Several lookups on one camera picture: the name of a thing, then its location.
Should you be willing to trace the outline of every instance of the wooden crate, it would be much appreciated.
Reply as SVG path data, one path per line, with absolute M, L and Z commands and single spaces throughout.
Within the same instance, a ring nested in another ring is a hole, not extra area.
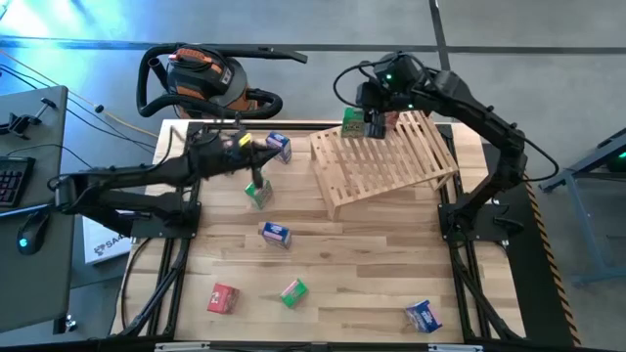
M 311 160 L 329 217 L 340 208 L 406 186 L 429 182 L 434 191 L 459 170 L 432 120 L 400 114 L 384 140 L 341 138 L 341 127 L 313 133 Z

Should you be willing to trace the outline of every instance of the desk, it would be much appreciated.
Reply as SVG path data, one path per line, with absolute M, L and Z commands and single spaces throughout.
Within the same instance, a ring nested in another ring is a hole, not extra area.
M 29 141 L 0 136 L 0 154 L 40 144 L 63 143 L 66 87 L 0 97 L 0 120 L 7 120 L 9 112 L 35 114 L 42 106 L 40 99 L 44 97 L 56 103 L 57 108 L 46 109 L 41 115 L 42 123 L 28 127 Z M 37 159 L 20 207 L 48 202 L 53 194 L 46 182 L 59 174 L 61 149 L 37 148 L 16 155 Z M 52 214 L 41 250 L 25 256 L 18 253 L 16 244 L 18 228 L 25 217 L 17 215 L 0 219 L 0 331 L 61 318 L 67 312 L 74 219 L 60 213 Z
M 155 160 L 164 155 L 169 127 L 185 135 L 188 121 L 165 120 Z M 478 135 L 452 124 L 466 192 L 487 174 Z M 250 131 L 264 138 L 267 131 Z M 274 199 L 255 210 L 244 194 L 249 172 L 211 178 L 201 185 L 201 225 L 192 241 L 176 339 L 361 342 L 460 342 L 463 340 L 447 245 L 437 220 L 439 194 L 417 185 L 354 203 L 347 220 L 331 222 L 310 168 L 310 131 L 284 131 L 291 138 L 291 163 L 271 160 L 265 176 Z M 183 143 L 172 143 L 178 155 Z M 158 195 L 165 186 L 148 187 Z M 259 222 L 292 230 L 291 249 L 268 246 Z M 164 241 L 149 243 L 138 258 L 126 292 L 130 321 L 152 294 Z M 523 325 L 508 259 L 492 243 L 476 244 L 482 285 L 503 319 L 520 335 Z M 295 278 L 310 292 L 295 309 L 279 294 Z M 239 288 L 232 315 L 206 311 L 215 283 Z M 402 310 L 429 299 L 443 328 L 417 333 Z M 161 310 L 162 329 L 168 304 Z M 475 306 L 469 300 L 474 330 Z M 119 302 L 112 332 L 120 331 Z

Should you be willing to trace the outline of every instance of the wooden tabletop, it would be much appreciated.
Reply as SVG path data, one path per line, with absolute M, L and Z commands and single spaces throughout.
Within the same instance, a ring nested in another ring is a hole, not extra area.
M 163 122 L 155 160 L 165 153 L 170 126 L 185 135 L 187 124 Z M 481 141 L 463 124 L 453 123 L 452 130 L 469 192 L 487 174 Z M 258 139 L 268 133 L 250 132 Z M 407 187 L 354 203 L 342 210 L 346 220 L 332 222 L 310 167 L 311 132 L 282 133 L 291 138 L 293 155 L 287 165 L 271 160 L 264 167 L 274 196 L 263 210 L 253 208 L 244 193 L 249 171 L 202 183 L 201 225 L 192 241 L 176 339 L 461 342 L 450 256 L 437 220 L 439 194 L 429 185 Z M 174 139 L 170 155 L 182 148 Z M 147 193 L 168 190 L 152 186 Z M 259 223 L 265 221 L 291 229 L 290 250 L 269 246 L 258 235 Z M 149 243 L 133 268 L 126 292 L 128 321 L 155 288 L 163 243 Z M 505 252 L 493 243 L 477 242 L 476 257 L 485 295 L 511 329 L 524 335 Z M 296 278 L 310 291 L 290 309 L 280 294 Z M 206 311 L 215 283 L 241 290 L 232 315 Z M 424 299 L 443 323 L 431 334 L 416 332 L 403 311 Z M 168 303 L 163 307 L 162 322 Z M 478 332 L 471 298 L 469 307 Z M 118 302 L 112 332 L 120 327 Z

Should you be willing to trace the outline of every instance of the keyboard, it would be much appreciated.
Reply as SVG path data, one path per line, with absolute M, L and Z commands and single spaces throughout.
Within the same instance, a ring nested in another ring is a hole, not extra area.
M 0 207 L 16 207 L 32 174 L 35 159 L 0 156 Z

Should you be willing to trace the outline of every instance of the concrete floor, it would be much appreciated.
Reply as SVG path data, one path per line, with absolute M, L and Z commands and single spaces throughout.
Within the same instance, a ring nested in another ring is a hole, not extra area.
M 622 20 L 626 2 L 439 0 L 438 5 L 448 45 L 509 48 L 508 54 L 450 54 L 450 66 L 466 80 L 478 100 L 495 106 L 504 119 L 517 122 L 531 140 L 562 166 L 571 164 L 597 142 L 624 127 L 621 111 L 625 57 L 606 55 L 608 50 L 604 47 L 626 46 L 622 34 L 626 29 Z M 0 21 L 0 33 L 80 39 L 89 45 L 97 44 L 93 42 L 96 40 L 114 40 L 334 46 L 336 51 L 332 52 L 306 52 L 309 63 L 305 66 L 243 61 L 252 86 L 283 97 L 285 108 L 277 118 L 288 119 L 340 118 L 342 105 L 331 90 L 334 77 L 347 66 L 382 56 L 383 50 L 388 50 L 382 45 L 417 48 L 441 44 L 435 40 L 428 0 L 14 0 Z M 356 51 L 354 44 L 363 45 L 362 51 Z M 598 53 L 515 53 L 528 47 L 551 46 L 598 48 Z M 135 77 L 142 51 L 98 50 L 97 45 L 91 50 L 50 45 L 5 50 L 142 128 L 157 133 L 164 118 L 175 117 L 171 110 L 151 118 L 137 114 Z M 416 54 L 428 65 L 440 66 L 438 54 L 425 50 L 430 52 Z M 3 57 L 0 63 L 23 71 Z M 341 91 L 348 96 L 353 94 L 358 79 L 357 75 L 347 77 Z M 0 82 L 0 94 L 27 89 L 8 76 L 0 78 Z M 150 88 L 153 96 L 159 94 L 154 80 Z M 72 116 L 67 117 L 67 124 L 66 146 L 88 162 L 120 165 L 151 159 L 133 145 L 112 140 Z M 128 135 L 144 142 L 154 141 L 134 131 L 128 131 Z M 532 151 L 528 154 L 529 175 L 550 172 L 550 165 L 541 156 Z M 78 161 L 64 155 L 62 171 L 79 167 Z M 593 187 L 586 188 L 586 195 L 591 198 Z M 623 349 L 626 278 L 583 288 L 571 286 L 568 278 L 590 267 L 569 198 L 564 190 L 537 196 L 583 345 Z M 618 218 L 602 221 L 620 228 Z M 621 240 L 617 241 L 607 247 L 620 247 Z M 626 257 L 623 251 L 615 250 L 609 255 L 617 262 Z M 75 286 L 120 275 L 124 264 L 122 258 L 117 261 L 120 264 L 101 270 L 80 266 L 80 260 L 75 262 L 74 271 L 80 274 L 80 283 Z M 78 331 L 52 336 L 51 324 L 44 323 L 2 333 L 0 345 L 105 336 L 118 286 L 119 279 L 113 279 L 72 291 L 70 312 L 81 324 Z

